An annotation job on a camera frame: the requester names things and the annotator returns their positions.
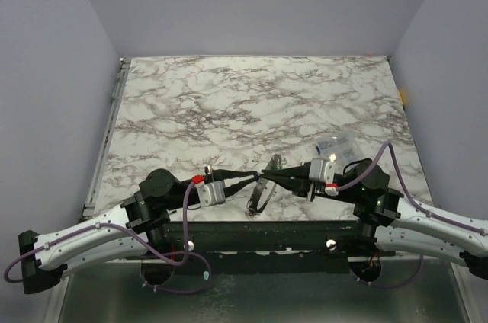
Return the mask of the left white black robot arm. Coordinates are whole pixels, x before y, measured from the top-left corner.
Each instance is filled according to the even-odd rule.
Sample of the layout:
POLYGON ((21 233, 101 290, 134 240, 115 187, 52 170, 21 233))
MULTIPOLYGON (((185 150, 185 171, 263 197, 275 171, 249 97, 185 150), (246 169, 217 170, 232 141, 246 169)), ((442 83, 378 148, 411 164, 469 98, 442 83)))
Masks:
POLYGON ((80 268, 120 257, 154 257, 171 267, 187 263, 191 250, 188 207, 220 205, 248 184, 256 171, 207 171, 180 181, 159 168, 131 197, 78 225, 18 236, 18 280, 27 295, 49 290, 80 268))

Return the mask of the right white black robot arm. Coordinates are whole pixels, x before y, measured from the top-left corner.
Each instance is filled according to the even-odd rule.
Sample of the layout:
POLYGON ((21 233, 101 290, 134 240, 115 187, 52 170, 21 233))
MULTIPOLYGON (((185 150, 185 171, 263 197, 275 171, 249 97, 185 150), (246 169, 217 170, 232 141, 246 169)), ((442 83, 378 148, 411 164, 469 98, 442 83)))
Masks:
POLYGON ((260 176, 299 197, 352 204, 364 226, 350 237, 356 254, 374 249, 423 254, 487 278, 487 222, 421 203, 406 190, 391 188, 389 175, 369 158, 342 174, 336 172, 335 162, 315 158, 293 168, 264 170, 260 176))

